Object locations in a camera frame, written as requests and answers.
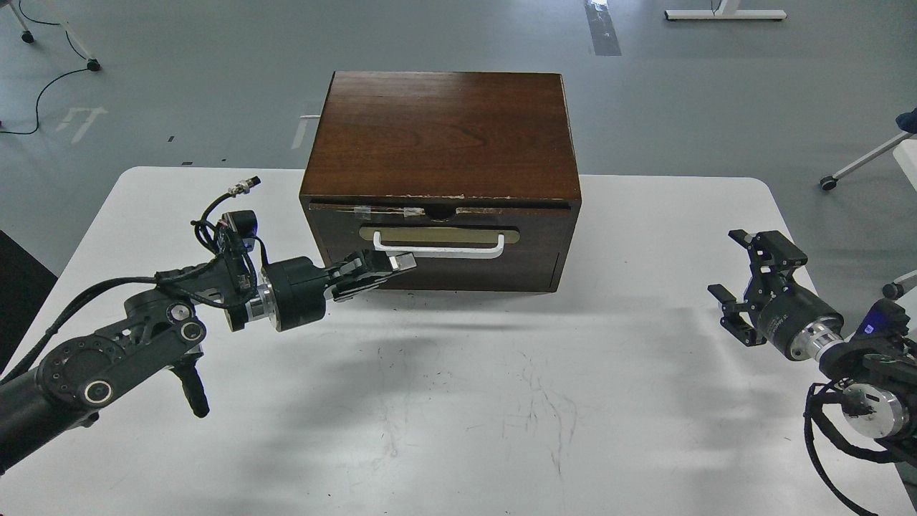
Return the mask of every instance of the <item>table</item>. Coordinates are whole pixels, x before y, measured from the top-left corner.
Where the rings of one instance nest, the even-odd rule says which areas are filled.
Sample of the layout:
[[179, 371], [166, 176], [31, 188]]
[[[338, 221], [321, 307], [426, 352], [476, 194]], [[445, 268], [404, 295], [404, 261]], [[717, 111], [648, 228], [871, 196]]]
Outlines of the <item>table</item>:
[[[207, 258], [190, 219], [238, 179], [271, 258], [317, 256], [295, 170], [125, 172], [26, 337], [79, 290]], [[741, 292], [731, 229], [787, 229], [754, 179], [581, 177], [553, 294], [373, 291], [276, 333], [217, 310], [196, 419], [160, 373], [0, 479], [17, 514], [842, 514], [802, 440], [813, 362], [746, 349], [706, 292]], [[801, 271], [800, 282], [811, 286]], [[120, 287], [62, 336], [123, 317]], [[879, 513], [910, 512], [891, 465], [819, 438], [829, 474]]]

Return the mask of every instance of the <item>power cord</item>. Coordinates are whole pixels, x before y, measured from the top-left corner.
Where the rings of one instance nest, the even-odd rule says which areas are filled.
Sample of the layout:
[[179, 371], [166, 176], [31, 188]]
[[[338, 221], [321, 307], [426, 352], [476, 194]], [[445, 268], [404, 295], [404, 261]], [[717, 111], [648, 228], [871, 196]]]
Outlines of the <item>power cord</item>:
[[[19, 14], [22, 15], [22, 17], [27, 19], [28, 21], [38, 23], [40, 25], [50, 25], [53, 27], [61, 26], [60, 23], [51, 23], [49, 21], [36, 20], [35, 18], [30, 17], [29, 15], [26, 14], [25, 11], [22, 10], [22, 0], [19, 0]], [[76, 50], [76, 47], [73, 46], [73, 42], [70, 41], [70, 32], [67, 32], [66, 30], [64, 30], [63, 33], [67, 36], [67, 42], [70, 43], [70, 48], [73, 49], [74, 52], [76, 52], [76, 55], [80, 56], [80, 59], [86, 59], [86, 56], [82, 55], [79, 50]]]
[[[22, 11], [22, 0], [19, 0], [19, 13], [22, 14], [22, 16], [25, 19], [31, 22], [34, 22], [34, 23], [38, 23], [40, 25], [49, 25], [49, 26], [56, 26], [56, 27], [59, 27], [61, 25], [60, 23], [51, 23], [49, 21], [36, 20], [35, 18], [30, 17], [29, 15], [27, 15], [26, 13]], [[76, 53], [76, 55], [80, 56], [81, 59], [85, 60], [86, 57], [83, 56], [80, 53], [80, 51], [76, 50], [76, 47], [73, 46], [73, 42], [70, 40], [70, 33], [67, 32], [66, 30], [64, 30], [63, 32], [67, 36], [67, 42], [70, 43], [70, 48]], [[29, 134], [35, 134], [36, 132], [38, 132], [39, 127], [41, 125], [39, 123], [39, 101], [41, 101], [41, 96], [44, 95], [45, 90], [47, 90], [49, 86], [58, 82], [60, 79], [66, 77], [67, 75], [73, 75], [74, 73], [85, 72], [87, 70], [90, 72], [98, 72], [101, 69], [102, 69], [102, 66], [99, 64], [99, 61], [95, 59], [90, 59], [90, 60], [86, 60], [85, 68], [81, 68], [80, 70], [73, 70], [71, 72], [62, 73], [61, 75], [58, 75], [50, 83], [45, 84], [45, 87], [41, 88], [41, 92], [39, 92], [39, 97], [35, 99], [35, 128], [31, 131], [0, 130], [0, 134], [19, 134], [19, 135], [24, 135], [24, 136], [29, 135]]]
[[72, 75], [74, 73], [79, 73], [79, 72], [86, 72], [88, 70], [89, 70], [88, 68], [81, 68], [79, 70], [73, 70], [72, 72], [62, 73], [61, 75], [58, 75], [57, 77], [55, 77], [54, 80], [51, 81], [50, 83], [45, 84], [45, 87], [41, 88], [41, 93], [39, 93], [39, 98], [35, 99], [35, 128], [33, 130], [29, 132], [19, 132], [19, 131], [14, 131], [14, 130], [0, 130], [0, 134], [23, 134], [23, 135], [35, 134], [35, 132], [39, 130], [39, 125], [40, 125], [39, 124], [39, 101], [41, 100], [41, 96], [44, 95], [45, 90], [48, 89], [48, 86], [58, 82], [60, 79], [63, 79], [67, 75]]

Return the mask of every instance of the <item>desk leg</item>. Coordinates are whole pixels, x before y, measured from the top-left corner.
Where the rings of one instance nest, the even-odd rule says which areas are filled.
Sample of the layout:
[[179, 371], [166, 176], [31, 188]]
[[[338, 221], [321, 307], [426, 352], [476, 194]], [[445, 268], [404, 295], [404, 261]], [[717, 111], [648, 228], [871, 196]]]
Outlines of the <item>desk leg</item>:
[[[76, 32], [74, 32], [73, 28], [70, 26], [70, 22], [67, 21], [67, 18], [63, 17], [63, 15], [61, 14], [61, 11], [57, 9], [57, 7], [51, 2], [51, 0], [41, 0], [41, 3], [44, 4], [45, 7], [47, 7], [50, 12], [54, 13], [54, 16], [61, 23], [61, 27], [63, 27], [63, 29], [67, 31], [67, 34], [70, 34], [71, 39], [73, 39], [73, 41], [77, 44], [77, 46], [83, 49], [83, 53], [86, 54], [86, 60], [89, 62], [95, 62], [96, 59], [95, 59], [95, 55], [93, 54], [93, 52], [89, 50], [86, 47], [85, 43], [83, 43], [83, 40], [80, 39], [80, 37], [76, 35]], [[96, 72], [98, 70], [98, 69], [94, 70], [91, 67], [89, 69], [92, 70], [93, 72]]]
[[22, 15], [19, 14], [19, 11], [16, 11], [16, 7], [12, 3], [9, 4], [9, 9], [13, 11], [13, 16], [16, 17], [16, 21], [22, 27], [22, 40], [26, 43], [34, 43], [35, 38], [32, 37], [32, 32], [26, 27], [26, 20], [22, 19]]

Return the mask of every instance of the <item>wooden box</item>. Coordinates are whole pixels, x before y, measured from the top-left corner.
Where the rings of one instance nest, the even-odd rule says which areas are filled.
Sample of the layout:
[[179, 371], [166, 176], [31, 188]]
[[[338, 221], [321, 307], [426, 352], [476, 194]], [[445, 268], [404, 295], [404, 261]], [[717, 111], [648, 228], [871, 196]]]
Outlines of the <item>wooden box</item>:
[[326, 264], [421, 249], [387, 288], [556, 291], [580, 211], [560, 75], [337, 72], [300, 200]]

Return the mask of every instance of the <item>screw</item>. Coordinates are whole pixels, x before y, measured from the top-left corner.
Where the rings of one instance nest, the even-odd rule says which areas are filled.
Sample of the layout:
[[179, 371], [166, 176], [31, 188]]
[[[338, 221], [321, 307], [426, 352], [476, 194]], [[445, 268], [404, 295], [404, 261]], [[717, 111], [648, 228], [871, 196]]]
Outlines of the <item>screw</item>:
[[182, 337], [189, 341], [197, 341], [204, 336], [204, 328], [196, 322], [188, 322], [182, 326]]
[[191, 310], [184, 305], [175, 305], [169, 308], [169, 315], [175, 320], [186, 320], [191, 317]]

